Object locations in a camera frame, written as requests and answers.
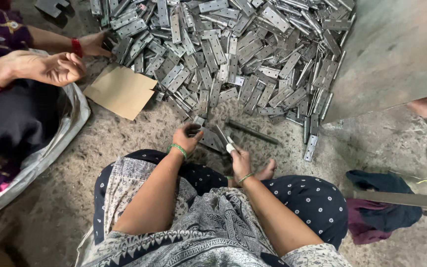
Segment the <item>woman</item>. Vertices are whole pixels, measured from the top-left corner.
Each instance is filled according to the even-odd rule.
[[[336,187],[310,176],[251,173],[233,150],[234,178],[184,162],[203,132],[176,130],[168,154],[139,150],[95,183],[98,244],[85,266],[350,266],[337,253],[347,208]]]
[[[86,73],[84,55],[110,56],[102,49],[104,33],[70,39],[24,25],[0,0],[0,191],[31,153],[49,144],[66,110],[62,86]],[[55,55],[42,55],[37,48]]]

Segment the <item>blue cloth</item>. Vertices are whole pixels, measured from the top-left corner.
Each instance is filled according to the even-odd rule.
[[[375,189],[381,192],[414,194],[406,182],[394,173],[367,173],[352,170],[347,178],[362,189]],[[360,216],[368,225],[383,232],[392,232],[398,228],[410,227],[419,221],[423,211],[420,207],[391,205],[385,209],[360,208]]]

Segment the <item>concrete floor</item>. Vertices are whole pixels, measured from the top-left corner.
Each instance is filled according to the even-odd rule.
[[[82,10],[85,2],[72,3]],[[51,29],[66,36],[80,36],[78,16],[68,18],[63,30],[44,21],[32,3],[15,4],[28,24]],[[80,82],[82,89],[91,83],[106,61],[90,60],[90,74]],[[89,101],[92,116],[68,148],[26,191],[0,211],[0,243],[15,258],[18,266],[70,266],[76,247],[92,224],[93,185],[100,170],[116,157],[151,148],[165,150],[180,121],[165,103],[152,101],[134,121],[117,117]],[[264,117],[249,117],[231,99],[213,110],[207,126],[222,125],[232,119],[253,126],[279,139],[274,146],[248,135],[240,144],[252,154],[252,166],[260,169],[269,158],[278,161],[276,176],[314,175],[336,184],[341,190],[351,187],[345,172],[395,172],[427,177],[427,125],[404,106],[369,113],[321,127],[313,162],[304,161],[302,128],[288,121],[271,125]],[[225,158],[199,146],[193,160],[227,174],[231,167]],[[415,193],[427,194],[427,184],[403,176]],[[396,230],[391,238],[369,245],[355,246],[350,235],[340,247],[353,266],[427,266],[427,217],[409,228]]]

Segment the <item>pile of metal hinges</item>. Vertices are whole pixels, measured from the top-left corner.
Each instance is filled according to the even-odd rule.
[[[230,98],[304,127],[312,160],[355,20],[353,0],[91,0],[119,37],[117,62],[160,81],[181,120]]]

